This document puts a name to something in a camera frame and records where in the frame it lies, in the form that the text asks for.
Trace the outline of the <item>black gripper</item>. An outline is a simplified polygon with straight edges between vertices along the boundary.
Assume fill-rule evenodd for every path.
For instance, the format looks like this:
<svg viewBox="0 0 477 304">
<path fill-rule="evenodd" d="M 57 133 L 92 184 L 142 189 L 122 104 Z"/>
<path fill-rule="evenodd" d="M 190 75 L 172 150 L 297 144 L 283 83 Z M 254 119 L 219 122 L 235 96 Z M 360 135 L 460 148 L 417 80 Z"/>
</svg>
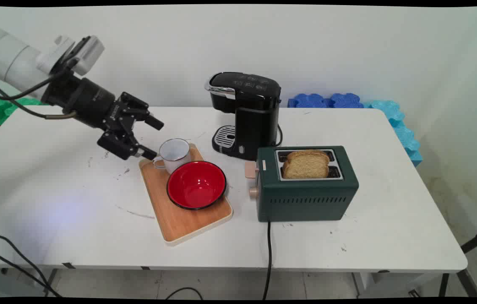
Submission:
<svg viewBox="0 0 477 304">
<path fill-rule="evenodd" d="M 113 93 L 97 85 L 88 78 L 79 78 L 74 72 L 65 72 L 47 86 L 43 102 L 51 106 L 60 106 L 63 114 L 75 112 L 75 119 L 92 127 L 103 130 L 97 141 L 98 146 L 115 156 L 127 160 L 130 157 L 143 157 L 153 160 L 157 152 L 139 143 L 134 135 L 134 126 L 129 131 L 114 129 L 115 123 L 109 115 L 115 108 L 116 97 Z M 118 117 L 130 117 L 143 121 L 156 130 L 164 123 L 149 111 L 149 104 L 128 92 L 123 92 L 117 104 Z"/>
</svg>

